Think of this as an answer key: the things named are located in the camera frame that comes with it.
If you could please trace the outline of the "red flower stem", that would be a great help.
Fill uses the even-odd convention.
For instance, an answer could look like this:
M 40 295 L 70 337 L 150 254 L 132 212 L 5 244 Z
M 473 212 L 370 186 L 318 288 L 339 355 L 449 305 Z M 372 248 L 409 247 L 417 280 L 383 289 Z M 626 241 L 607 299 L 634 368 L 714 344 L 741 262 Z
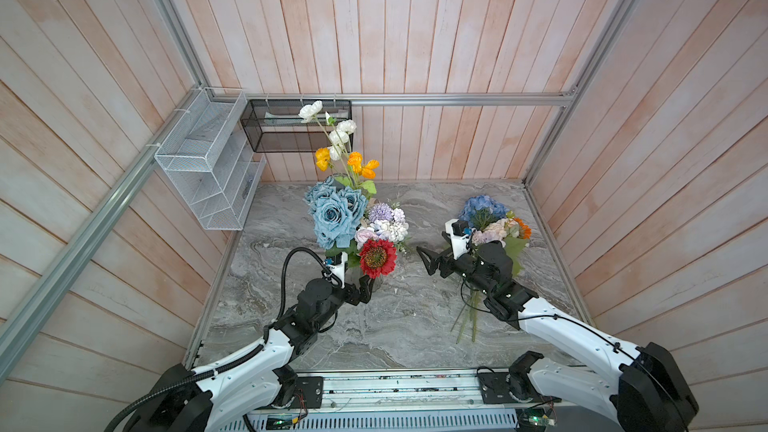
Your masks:
M 396 267 L 397 249 L 393 242 L 369 239 L 359 252 L 359 265 L 364 275 L 371 279 L 391 274 Z

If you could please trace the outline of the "pink lilac mixed bouquet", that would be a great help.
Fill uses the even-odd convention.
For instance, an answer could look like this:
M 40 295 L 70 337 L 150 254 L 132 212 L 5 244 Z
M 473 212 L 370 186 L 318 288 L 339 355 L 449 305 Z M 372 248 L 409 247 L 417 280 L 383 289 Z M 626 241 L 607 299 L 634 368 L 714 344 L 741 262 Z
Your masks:
M 361 251 L 369 240 L 389 241 L 402 247 L 409 235 L 409 224 L 402 208 L 386 202 L 369 205 L 355 234 L 357 250 Z

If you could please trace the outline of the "teal blue rose bunch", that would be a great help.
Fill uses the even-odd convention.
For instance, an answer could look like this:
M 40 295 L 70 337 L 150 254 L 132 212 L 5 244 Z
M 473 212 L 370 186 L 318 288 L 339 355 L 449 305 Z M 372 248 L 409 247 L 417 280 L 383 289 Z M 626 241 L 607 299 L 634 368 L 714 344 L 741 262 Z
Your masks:
M 349 248 L 368 205 L 363 192 L 330 176 L 307 191 L 305 202 L 318 245 L 324 250 Z

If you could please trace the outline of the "yellow orange flower stem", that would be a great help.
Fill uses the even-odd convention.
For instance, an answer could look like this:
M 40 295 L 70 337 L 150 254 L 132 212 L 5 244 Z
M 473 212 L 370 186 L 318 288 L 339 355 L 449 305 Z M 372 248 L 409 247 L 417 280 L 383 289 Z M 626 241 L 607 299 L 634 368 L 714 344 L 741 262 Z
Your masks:
M 314 152 L 314 158 L 319 170 L 333 170 L 335 180 L 343 186 L 361 190 L 367 197 L 377 194 L 375 178 L 379 161 L 366 161 L 361 153 L 348 153 L 340 146 L 319 148 Z

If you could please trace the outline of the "white flower stem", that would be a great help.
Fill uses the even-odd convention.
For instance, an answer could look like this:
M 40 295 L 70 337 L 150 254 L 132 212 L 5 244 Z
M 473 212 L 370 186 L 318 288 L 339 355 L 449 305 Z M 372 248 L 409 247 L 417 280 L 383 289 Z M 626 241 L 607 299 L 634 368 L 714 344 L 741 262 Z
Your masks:
M 324 110 L 322 101 L 302 106 L 298 116 L 302 123 L 313 123 L 320 127 L 330 143 L 332 160 L 346 158 L 352 152 L 352 135 L 357 131 L 354 120 L 337 120 Z

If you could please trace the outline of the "clear grey glass vase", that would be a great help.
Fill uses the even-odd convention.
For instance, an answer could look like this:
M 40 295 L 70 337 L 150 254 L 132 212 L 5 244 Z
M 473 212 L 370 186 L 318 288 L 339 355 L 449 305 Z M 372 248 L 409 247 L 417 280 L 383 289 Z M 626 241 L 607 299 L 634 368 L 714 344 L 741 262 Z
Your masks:
M 359 285 L 363 290 L 371 293 L 376 293 L 383 286 L 384 279 L 382 277 L 372 278 L 366 273 L 362 273 L 359 279 Z

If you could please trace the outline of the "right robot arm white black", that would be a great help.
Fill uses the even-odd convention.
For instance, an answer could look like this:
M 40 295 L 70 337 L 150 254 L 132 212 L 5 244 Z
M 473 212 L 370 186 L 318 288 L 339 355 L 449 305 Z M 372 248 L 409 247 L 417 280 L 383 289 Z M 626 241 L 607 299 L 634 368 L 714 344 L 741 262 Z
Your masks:
M 672 354 L 650 342 L 622 341 L 570 316 L 512 276 L 498 242 L 474 250 L 417 250 L 428 274 L 460 276 L 481 292 L 488 313 L 579 361 L 570 367 L 528 351 L 492 390 L 533 406 L 561 399 L 602 415 L 625 431 L 686 431 L 699 405 Z

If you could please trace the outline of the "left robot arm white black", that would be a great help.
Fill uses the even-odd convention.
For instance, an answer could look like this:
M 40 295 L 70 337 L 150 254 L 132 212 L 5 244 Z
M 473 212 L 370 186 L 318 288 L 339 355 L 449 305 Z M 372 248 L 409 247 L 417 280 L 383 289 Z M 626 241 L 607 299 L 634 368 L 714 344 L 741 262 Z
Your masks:
M 168 369 L 145 396 L 119 412 L 106 429 L 125 431 L 216 431 L 254 409 L 293 400 L 297 375 L 290 363 L 334 324 L 345 305 L 370 301 L 375 280 L 357 285 L 333 278 L 311 280 L 254 343 L 211 364 Z

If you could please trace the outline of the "blue hydrangea stem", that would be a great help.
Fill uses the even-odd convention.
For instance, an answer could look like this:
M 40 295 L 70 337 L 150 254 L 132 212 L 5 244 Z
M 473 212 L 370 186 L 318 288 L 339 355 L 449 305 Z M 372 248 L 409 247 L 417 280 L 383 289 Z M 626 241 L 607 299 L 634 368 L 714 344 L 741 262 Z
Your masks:
M 483 230 L 488 225 L 505 218 L 509 209 L 488 195 L 469 198 L 459 214 L 459 219 L 466 221 L 472 228 Z

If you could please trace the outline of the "pink hydrangea bouquet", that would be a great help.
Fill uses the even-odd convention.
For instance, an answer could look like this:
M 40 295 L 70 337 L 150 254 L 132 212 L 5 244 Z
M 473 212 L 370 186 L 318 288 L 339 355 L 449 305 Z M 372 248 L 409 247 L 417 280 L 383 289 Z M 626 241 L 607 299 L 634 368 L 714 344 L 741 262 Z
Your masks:
M 476 341 L 482 314 L 502 322 L 508 322 L 516 315 L 518 306 L 514 298 L 524 291 L 516 282 L 521 270 L 517 259 L 528 246 L 528 240 L 518 238 L 518 225 L 511 216 L 483 230 L 472 230 L 468 253 L 477 257 L 479 264 L 472 277 L 460 276 L 464 308 L 457 320 L 461 323 L 460 330 L 469 329 L 471 340 Z

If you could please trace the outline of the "electronics board with leds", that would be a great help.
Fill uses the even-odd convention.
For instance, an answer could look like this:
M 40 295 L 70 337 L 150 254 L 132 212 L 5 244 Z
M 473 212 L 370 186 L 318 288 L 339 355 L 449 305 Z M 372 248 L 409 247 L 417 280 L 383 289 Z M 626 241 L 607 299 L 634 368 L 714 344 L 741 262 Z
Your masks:
M 516 415 L 519 432 L 546 432 L 556 425 L 556 421 L 540 408 L 517 409 Z

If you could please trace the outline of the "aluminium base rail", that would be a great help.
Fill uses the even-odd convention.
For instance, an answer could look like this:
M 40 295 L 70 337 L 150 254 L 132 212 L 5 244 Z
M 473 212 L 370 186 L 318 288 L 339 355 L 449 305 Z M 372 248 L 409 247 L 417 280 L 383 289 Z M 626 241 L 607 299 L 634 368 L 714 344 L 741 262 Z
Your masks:
M 517 431 L 517 409 L 540 408 L 547 431 L 618 431 L 620 425 L 564 398 L 486 405 L 477 369 L 320 371 L 320 409 L 255 410 L 232 431 Z

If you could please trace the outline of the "black mesh wall basket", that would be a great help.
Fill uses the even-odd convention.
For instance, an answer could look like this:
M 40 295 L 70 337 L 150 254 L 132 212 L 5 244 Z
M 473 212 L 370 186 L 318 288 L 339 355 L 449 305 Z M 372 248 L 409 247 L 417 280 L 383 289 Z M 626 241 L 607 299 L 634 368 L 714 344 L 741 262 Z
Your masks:
M 240 124 L 255 153 L 314 152 L 330 143 L 319 126 L 304 124 L 298 116 L 297 102 L 247 100 Z M 324 110 L 337 120 L 352 119 L 351 104 L 324 103 Z

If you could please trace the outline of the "horizontal aluminium frame bar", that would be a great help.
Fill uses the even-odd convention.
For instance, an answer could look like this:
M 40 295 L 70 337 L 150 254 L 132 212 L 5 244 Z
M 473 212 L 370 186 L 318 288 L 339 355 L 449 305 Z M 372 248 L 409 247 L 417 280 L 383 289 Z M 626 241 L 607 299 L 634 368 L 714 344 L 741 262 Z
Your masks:
M 246 93 L 234 88 L 213 88 L 214 100 L 230 100 L 242 95 L 246 100 L 274 103 L 297 102 L 300 105 L 320 100 L 336 104 L 347 101 L 352 106 L 549 106 L 564 107 L 575 100 L 574 94 L 563 92 L 522 93 Z

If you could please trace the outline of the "left aluminium frame bar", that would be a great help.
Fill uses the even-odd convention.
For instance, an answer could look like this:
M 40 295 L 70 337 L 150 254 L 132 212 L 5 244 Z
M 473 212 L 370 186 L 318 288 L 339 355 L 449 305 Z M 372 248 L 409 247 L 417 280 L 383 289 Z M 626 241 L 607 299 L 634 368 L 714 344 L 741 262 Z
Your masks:
M 157 150 L 179 123 L 186 108 L 204 87 L 191 88 L 174 108 L 168 120 L 155 133 L 130 164 L 107 196 L 99 203 L 73 238 L 45 269 L 10 318 L 1 327 L 1 380 L 6 381 L 71 290 L 86 265 L 92 260 L 108 234 L 142 191 L 157 169 Z

